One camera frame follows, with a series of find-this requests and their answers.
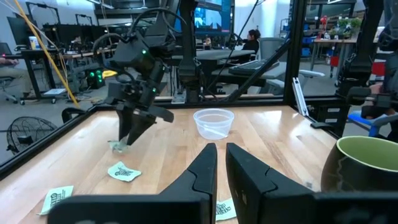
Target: mug rim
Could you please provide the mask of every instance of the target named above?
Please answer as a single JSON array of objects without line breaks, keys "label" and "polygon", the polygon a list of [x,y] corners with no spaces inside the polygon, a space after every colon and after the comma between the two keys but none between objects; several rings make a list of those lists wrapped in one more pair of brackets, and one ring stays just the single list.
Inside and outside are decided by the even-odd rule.
[{"label": "mug rim", "polygon": [[339,138],[339,140],[337,140],[337,142],[336,142],[337,149],[338,149],[341,153],[343,153],[346,157],[349,157],[349,158],[353,159],[354,161],[356,161],[356,162],[358,162],[358,163],[360,163],[360,164],[363,164],[363,165],[366,165],[366,166],[369,166],[369,167],[372,167],[372,168],[375,168],[375,169],[383,170],[383,171],[398,172],[398,170],[386,169],[386,168],[374,166],[374,165],[368,164],[368,163],[366,163],[366,162],[360,161],[359,159],[356,159],[356,158],[350,156],[349,154],[347,154],[345,151],[341,150],[341,148],[340,148],[340,141],[345,140],[345,139],[351,139],[351,138],[375,139],[376,141],[380,141],[380,142],[383,142],[383,141],[384,141],[384,142],[386,142],[386,143],[395,144],[395,145],[398,145],[398,143],[392,142],[392,141],[388,141],[388,140],[385,140],[385,139],[381,139],[381,138],[369,137],[369,136],[346,136],[346,137]]}]

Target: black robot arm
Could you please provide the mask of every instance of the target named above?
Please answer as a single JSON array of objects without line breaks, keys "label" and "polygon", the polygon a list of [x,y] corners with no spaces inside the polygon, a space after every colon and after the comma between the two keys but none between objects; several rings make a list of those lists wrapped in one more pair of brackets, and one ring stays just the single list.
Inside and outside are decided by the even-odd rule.
[{"label": "black robot arm", "polygon": [[[105,103],[115,106],[119,116],[119,140],[126,139],[126,144],[131,145],[156,121],[156,117],[166,122],[173,122],[174,115],[164,108],[152,106],[159,85],[167,67],[164,61],[170,58],[174,48],[175,39],[170,33],[170,23],[174,23],[180,0],[169,0],[161,8],[148,9],[143,12],[133,23],[126,38],[117,34],[105,34],[100,37],[93,47],[96,55],[99,43],[107,38],[115,37],[120,40],[115,55],[109,65],[105,65],[101,57],[96,57],[104,68],[118,72],[116,77],[119,83],[110,83],[108,97]],[[135,30],[138,20],[144,14],[158,12],[156,22],[149,27],[143,35]],[[134,78],[125,70],[132,67],[141,75]]]},{"label": "black robot arm", "polygon": [[341,96],[346,96],[352,86],[366,86],[372,71],[374,36],[384,8],[378,0],[364,0],[363,3],[366,10],[357,41],[338,74],[336,93]]}]

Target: fan grille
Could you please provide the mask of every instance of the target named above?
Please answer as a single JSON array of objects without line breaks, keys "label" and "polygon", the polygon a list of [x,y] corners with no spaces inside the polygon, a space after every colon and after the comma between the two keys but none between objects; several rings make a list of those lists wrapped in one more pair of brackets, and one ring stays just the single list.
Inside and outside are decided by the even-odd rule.
[{"label": "fan grille", "polygon": [[36,142],[48,136],[56,128],[56,125],[42,118],[20,117],[15,119],[8,127],[7,142],[21,152],[29,145],[21,144],[18,141],[19,136],[30,136],[33,142]]}]

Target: keyboard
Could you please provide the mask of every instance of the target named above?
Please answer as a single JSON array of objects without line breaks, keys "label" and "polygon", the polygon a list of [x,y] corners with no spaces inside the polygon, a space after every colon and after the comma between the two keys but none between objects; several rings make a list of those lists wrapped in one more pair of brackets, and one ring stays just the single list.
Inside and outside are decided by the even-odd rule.
[{"label": "keyboard", "polygon": [[[257,69],[259,69],[262,65],[264,65],[268,59],[262,59],[262,60],[253,60],[251,62],[246,62],[241,65],[233,66],[229,68],[229,73],[233,75],[252,75]],[[271,68],[268,70],[271,70],[273,68],[276,68],[279,66],[279,61],[274,63]]]}]

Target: green printed paper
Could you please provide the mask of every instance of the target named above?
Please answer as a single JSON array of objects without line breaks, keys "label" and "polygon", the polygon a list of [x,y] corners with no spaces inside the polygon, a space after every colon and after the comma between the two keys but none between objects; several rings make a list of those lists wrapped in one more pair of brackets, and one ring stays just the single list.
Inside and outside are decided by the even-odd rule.
[{"label": "green printed paper", "polygon": [[42,212],[38,215],[47,215],[51,208],[58,204],[63,199],[72,196],[73,186],[59,187],[51,189],[44,199]]},{"label": "green printed paper", "polygon": [[115,179],[130,182],[134,180],[134,178],[141,175],[141,172],[138,170],[129,169],[122,162],[118,162],[108,169],[108,174]]},{"label": "green printed paper", "polygon": [[216,204],[216,221],[227,220],[236,217],[234,201],[232,198]]}]

